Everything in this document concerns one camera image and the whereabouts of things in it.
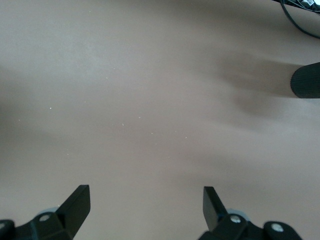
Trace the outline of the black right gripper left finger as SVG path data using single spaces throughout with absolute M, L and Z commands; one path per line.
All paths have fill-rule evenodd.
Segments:
M 54 212 L 44 212 L 15 230 L 16 240 L 72 240 L 91 210 L 90 187 L 79 185 Z

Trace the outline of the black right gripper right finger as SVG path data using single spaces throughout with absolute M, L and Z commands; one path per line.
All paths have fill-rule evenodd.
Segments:
M 248 216 L 235 209 L 226 209 L 212 186 L 203 188 L 202 211 L 208 231 L 200 240 L 264 240 L 264 230 L 255 226 Z

